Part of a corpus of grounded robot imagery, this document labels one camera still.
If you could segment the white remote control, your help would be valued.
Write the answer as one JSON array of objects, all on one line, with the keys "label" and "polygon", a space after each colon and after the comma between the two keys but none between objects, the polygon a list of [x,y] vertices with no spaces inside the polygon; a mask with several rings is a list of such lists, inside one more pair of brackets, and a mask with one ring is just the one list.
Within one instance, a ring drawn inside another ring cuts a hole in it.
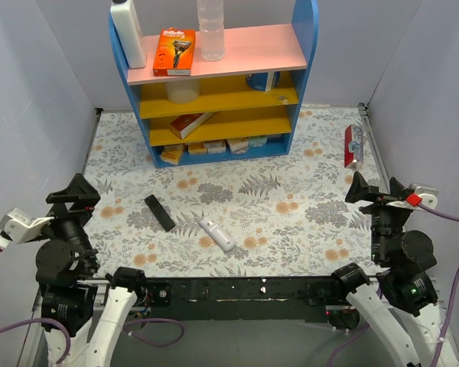
[{"label": "white remote control", "polygon": [[201,228],[224,252],[236,247],[235,239],[229,235],[212,217],[206,216],[199,221]]}]

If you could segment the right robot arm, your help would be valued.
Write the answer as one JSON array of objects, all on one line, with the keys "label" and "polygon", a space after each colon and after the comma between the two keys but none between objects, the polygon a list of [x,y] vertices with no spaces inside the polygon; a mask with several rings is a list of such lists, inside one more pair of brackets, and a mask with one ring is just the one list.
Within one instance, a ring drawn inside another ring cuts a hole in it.
[{"label": "right robot arm", "polygon": [[360,172],[353,175],[347,203],[368,202],[360,212],[371,217],[371,259],[382,268],[374,287],[365,271],[350,263],[331,275],[331,296],[350,304],[379,337],[397,366],[427,366],[439,341],[438,295],[426,271],[437,264],[431,238],[404,229],[411,213],[422,205],[434,209],[436,189],[395,178],[389,192],[369,185]]}]

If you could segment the black remote control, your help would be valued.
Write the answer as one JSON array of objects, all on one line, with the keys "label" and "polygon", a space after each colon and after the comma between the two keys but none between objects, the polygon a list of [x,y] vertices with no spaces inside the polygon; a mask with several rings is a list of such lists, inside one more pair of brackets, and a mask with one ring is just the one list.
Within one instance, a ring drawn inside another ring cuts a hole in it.
[{"label": "black remote control", "polygon": [[147,196],[144,201],[165,232],[175,227],[173,219],[154,195]]}]

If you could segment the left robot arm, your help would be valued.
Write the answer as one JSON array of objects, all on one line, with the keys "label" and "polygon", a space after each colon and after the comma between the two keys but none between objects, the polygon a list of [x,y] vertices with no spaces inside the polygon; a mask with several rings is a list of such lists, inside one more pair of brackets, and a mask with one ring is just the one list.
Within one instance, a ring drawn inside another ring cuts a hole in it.
[{"label": "left robot arm", "polygon": [[82,174],[50,193],[47,224],[41,229],[35,264],[41,292],[41,325],[52,366],[108,366],[133,306],[148,297],[143,271],[118,268],[108,276],[106,304],[98,323],[93,308],[98,287],[86,284],[100,268],[84,226],[100,200]]}]

